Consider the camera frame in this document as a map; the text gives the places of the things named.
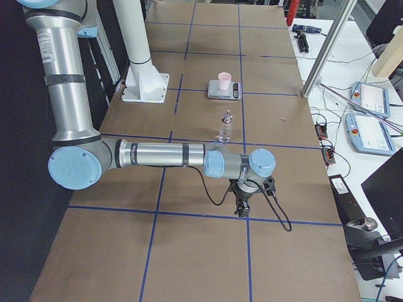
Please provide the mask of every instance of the blue joint cap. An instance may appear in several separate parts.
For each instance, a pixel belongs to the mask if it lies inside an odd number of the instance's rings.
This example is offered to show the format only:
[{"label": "blue joint cap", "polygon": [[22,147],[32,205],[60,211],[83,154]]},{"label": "blue joint cap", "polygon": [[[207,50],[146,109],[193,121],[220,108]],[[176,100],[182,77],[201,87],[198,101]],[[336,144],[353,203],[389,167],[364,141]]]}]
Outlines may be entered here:
[{"label": "blue joint cap", "polygon": [[98,35],[98,26],[81,28],[77,32],[79,38],[95,38]]},{"label": "blue joint cap", "polygon": [[79,147],[57,149],[49,158],[48,170],[55,182],[71,190],[85,189],[102,175],[99,160],[88,150]]},{"label": "blue joint cap", "polygon": [[208,151],[204,158],[204,174],[212,178],[220,178],[224,174],[225,162],[224,156],[220,151]]},{"label": "blue joint cap", "polygon": [[249,155],[249,165],[261,177],[269,177],[276,167],[275,156],[266,149],[256,149]]},{"label": "blue joint cap", "polygon": [[26,6],[27,8],[48,8],[60,0],[17,0],[22,5]]}]

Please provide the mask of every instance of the blue cable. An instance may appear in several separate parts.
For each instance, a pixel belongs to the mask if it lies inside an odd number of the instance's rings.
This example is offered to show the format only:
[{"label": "blue cable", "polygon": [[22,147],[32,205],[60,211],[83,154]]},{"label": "blue cable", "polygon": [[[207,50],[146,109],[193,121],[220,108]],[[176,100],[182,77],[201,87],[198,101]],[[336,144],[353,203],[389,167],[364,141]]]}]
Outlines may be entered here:
[{"label": "blue cable", "polygon": [[381,285],[380,285],[380,287],[379,287],[379,291],[378,291],[377,298],[376,298],[375,302],[379,302],[380,293],[382,292],[382,288],[385,286],[385,281],[386,281],[386,278],[387,278],[387,276],[388,276],[388,274],[389,274],[390,269],[392,268],[392,265],[397,261],[397,259],[399,259],[399,258],[401,258],[401,257],[402,257],[402,255],[396,257],[396,258],[393,259],[393,261],[389,264],[389,266],[388,266],[388,268],[387,268],[387,270],[386,270],[386,272],[385,272],[385,276],[383,277],[382,283],[381,283]]}]

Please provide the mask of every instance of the bottle cap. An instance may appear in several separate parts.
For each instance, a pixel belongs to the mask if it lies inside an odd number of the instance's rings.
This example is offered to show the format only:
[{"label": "bottle cap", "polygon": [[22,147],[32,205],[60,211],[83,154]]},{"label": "bottle cap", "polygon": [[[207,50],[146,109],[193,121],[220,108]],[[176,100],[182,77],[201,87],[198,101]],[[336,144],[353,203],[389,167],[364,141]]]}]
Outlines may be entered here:
[{"label": "bottle cap", "polygon": [[231,124],[232,123],[232,115],[230,114],[229,110],[227,110],[227,112],[222,116],[221,120],[225,124]]}]

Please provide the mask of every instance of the cup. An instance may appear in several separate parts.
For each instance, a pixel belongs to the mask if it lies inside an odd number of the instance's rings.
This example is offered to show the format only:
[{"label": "cup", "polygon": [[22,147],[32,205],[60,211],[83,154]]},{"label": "cup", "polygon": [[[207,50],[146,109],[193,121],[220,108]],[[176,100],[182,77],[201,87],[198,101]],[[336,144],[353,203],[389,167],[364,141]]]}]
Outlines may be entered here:
[{"label": "cup", "polygon": [[231,74],[228,72],[219,73],[219,88],[220,90],[228,90],[229,84],[231,83]]}]

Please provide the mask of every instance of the water bottle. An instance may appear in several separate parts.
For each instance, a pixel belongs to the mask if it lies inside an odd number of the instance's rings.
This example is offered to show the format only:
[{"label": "water bottle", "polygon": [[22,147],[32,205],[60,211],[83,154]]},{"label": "water bottle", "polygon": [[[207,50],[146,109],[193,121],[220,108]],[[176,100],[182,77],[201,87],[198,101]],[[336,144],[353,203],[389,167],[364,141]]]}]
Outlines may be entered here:
[{"label": "water bottle", "polygon": [[230,111],[227,112],[222,116],[221,119],[221,129],[219,131],[219,140],[222,143],[229,142],[231,138],[231,131],[232,131],[232,115]]}]

